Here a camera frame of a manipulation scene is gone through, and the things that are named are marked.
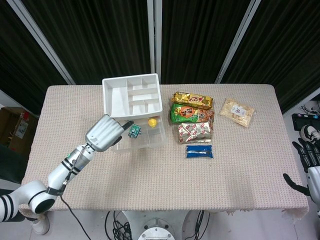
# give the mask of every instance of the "white plastic organizer box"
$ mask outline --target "white plastic organizer box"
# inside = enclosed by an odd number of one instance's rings
[[[104,113],[116,120],[159,116],[162,112],[158,74],[102,80]]]

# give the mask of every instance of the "label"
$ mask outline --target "label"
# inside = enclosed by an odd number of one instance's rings
[[[240,117],[244,117],[247,113],[246,110],[244,110],[242,107],[240,107],[238,105],[233,105],[230,112],[232,112],[233,114],[238,115]]]
[[[24,135],[26,133],[26,130],[28,128],[28,123],[26,123],[24,120],[21,120],[19,126],[18,126],[18,129],[16,130],[16,133],[15,135],[18,137],[18,138],[21,138],[23,139],[24,138]]]

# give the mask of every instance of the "beige tablecloth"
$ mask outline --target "beige tablecloth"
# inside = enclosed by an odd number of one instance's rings
[[[77,210],[265,210],[285,209],[295,217],[308,212],[306,197],[284,181],[301,183],[275,90],[264,84],[161,85],[168,143],[93,160],[68,184],[64,199]],[[176,91],[212,96],[216,111],[214,159],[186,159],[176,126],[169,124],[170,96]],[[256,109],[249,128],[218,113],[233,97]],[[23,184],[41,180],[77,145],[104,114],[101,85],[51,86],[45,97]],[[23,214],[28,215],[23,205]],[[51,210],[66,210],[58,198]]]

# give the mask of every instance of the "sneaker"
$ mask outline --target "sneaker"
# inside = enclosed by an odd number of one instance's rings
[[[320,132],[311,125],[304,125],[301,128],[300,136],[306,142],[320,145]]]
[[[32,223],[33,231],[38,235],[45,235],[50,228],[49,219],[47,215],[40,214],[38,219]]]

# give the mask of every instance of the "floor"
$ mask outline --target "floor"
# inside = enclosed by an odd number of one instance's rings
[[[284,118],[291,141],[299,137],[293,130],[291,116]],[[301,179],[306,183],[299,155],[293,149],[299,167]],[[310,211],[302,220],[293,220],[281,210],[237,211],[233,215],[225,212],[211,213],[210,221],[203,240],[320,240],[320,221],[316,215],[316,206],[309,201]],[[106,212],[75,210],[92,240],[106,240],[104,222]],[[191,211],[183,224],[182,239],[192,236],[198,212]],[[206,225],[205,214],[200,232]],[[37,235],[32,231],[30,222],[4,222],[0,224],[1,240],[86,240],[85,234],[68,211],[49,212],[50,230],[46,235]],[[112,235],[112,222],[107,223],[108,233]]]

